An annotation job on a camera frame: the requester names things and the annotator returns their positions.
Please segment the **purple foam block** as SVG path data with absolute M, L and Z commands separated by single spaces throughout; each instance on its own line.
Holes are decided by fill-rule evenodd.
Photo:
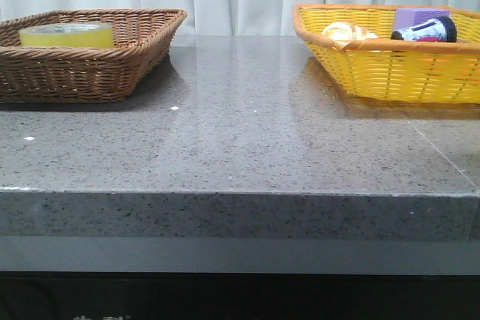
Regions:
M 450 16 L 451 11 L 439 7 L 399 7 L 394 12 L 393 29 L 408 28 L 439 16 Z

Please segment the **yellow packing tape roll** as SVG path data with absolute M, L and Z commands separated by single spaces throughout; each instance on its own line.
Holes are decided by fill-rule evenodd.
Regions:
M 65 22 L 37 25 L 18 31 L 23 46 L 113 48 L 113 27 L 103 22 Z

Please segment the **black capped printed bottle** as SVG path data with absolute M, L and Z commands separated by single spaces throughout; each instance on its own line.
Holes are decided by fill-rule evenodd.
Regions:
M 449 16 L 432 18 L 417 25 L 395 29 L 391 33 L 392 40 L 414 42 L 456 43 L 457 38 L 457 26 Z

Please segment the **croissant bread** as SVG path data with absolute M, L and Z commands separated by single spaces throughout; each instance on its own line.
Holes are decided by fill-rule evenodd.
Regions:
M 322 35 L 335 41 L 367 40 L 379 37 L 368 28 L 351 22 L 333 22 L 323 29 Z

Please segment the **brown wicker basket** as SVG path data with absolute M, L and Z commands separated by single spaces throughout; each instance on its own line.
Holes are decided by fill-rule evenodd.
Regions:
M 1 22 L 3 103 L 115 103 L 170 50 L 187 11 L 169 8 L 53 10 Z M 113 27 L 111 49 L 23 47 L 33 25 L 100 21 Z

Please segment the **yellow woven plastic basket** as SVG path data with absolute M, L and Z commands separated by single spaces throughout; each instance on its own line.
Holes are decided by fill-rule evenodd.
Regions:
M 393 40 L 395 5 L 297 4 L 296 34 L 347 94 L 410 103 L 479 102 L 479 13 L 451 8 L 455 43 Z M 377 35 L 347 43 L 323 36 L 333 22 Z

